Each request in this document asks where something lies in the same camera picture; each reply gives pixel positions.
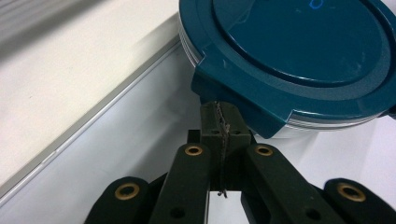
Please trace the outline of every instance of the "screw hole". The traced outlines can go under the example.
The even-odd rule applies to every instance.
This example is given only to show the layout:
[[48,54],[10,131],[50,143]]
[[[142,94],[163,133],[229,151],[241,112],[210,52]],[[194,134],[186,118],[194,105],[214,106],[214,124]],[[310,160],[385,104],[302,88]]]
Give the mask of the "screw hole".
[[173,218],[182,218],[182,217],[186,216],[184,209],[181,207],[176,207],[176,208],[172,209],[170,214],[171,214],[171,217],[173,217]]
[[337,186],[338,193],[341,194],[344,198],[349,199],[350,201],[361,203],[366,200],[366,195],[364,193],[355,188],[352,185],[346,183],[340,183]]
[[272,154],[274,154],[274,151],[269,148],[269,147],[264,147],[264,146],[258,146],[255,148],[255,151],[262,155],[262,156],[271,156]]
[[189,156],[201,155],[203,150],[200,147],[187,147],[184,152]]
[[320,220],[320,212],[313,208],[308,208],[305,211],[305,214],[307,217],[313,219],[313,220]]
[[139,186],[135,183],[126,183],[120,185],[114,194],[117,199],[125,201],[134,198],[138,194],[139,190]]

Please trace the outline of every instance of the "white table surface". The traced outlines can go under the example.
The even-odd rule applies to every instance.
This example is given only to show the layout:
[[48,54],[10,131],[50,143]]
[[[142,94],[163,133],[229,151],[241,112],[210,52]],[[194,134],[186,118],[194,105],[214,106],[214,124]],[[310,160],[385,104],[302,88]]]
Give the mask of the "white table surface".
[[0,2],[0,197],[177,41],[177,0]]

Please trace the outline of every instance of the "teal plastic lid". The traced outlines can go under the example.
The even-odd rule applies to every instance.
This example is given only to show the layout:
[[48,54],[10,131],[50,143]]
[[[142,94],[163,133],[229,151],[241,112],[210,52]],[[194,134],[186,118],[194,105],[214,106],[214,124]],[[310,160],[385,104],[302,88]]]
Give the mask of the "teal plastic lid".
[[180,20],[191,88],[239,106],[264,137],[350,127],[396,105],[396,19],[379,0],[181,0]]

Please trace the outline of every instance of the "plastic container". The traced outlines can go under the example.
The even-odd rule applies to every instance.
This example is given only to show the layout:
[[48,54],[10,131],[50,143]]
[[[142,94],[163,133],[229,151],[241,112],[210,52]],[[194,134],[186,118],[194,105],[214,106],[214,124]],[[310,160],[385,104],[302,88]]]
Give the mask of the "plastic container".
[[396,105],[396,18],[379,0],[180,0],[203,102],[265,138],[353,127]]

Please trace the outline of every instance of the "black plastic part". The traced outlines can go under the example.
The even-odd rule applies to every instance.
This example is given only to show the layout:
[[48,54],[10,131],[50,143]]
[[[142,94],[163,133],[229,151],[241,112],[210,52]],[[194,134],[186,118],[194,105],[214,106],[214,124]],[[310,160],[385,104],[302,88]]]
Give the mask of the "black plastic part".
[[355,181],[343,178],[329,180],[325,185],[324,195],[347,223],[396,223],[395,211]]
[[187,134],[187,143],[201,143],[201,130],[189,130]]
[[182,146],[177,151],[149,223],[206,223],[209,170],[210,150],[206,146]]
[[270,223],[344,223],[275,147],[250,146],[245,166],[271,213]]
[[248,176],[245,176],[241,192],[241,204],[250,224],[270,223],[271,213]]
[[163,182],[165,182],[167,175],[168,173],[158,177],[148,185],[151,198],[154,202],[157,202],[161,189],[163,188]]
[[211,150],[211,190],[241,189],[243,174],[240,168],[251,138],[236,106],[225,102],[201,106],[200,142]]
[[[123,184],[134,183],[138,193],[129,200],[116,197],[117,188]],[[96,201],[85,224],[131,224],[147,223],[154,202],[149,194],[149,184],[140,178],[124,177],[111,183]]]

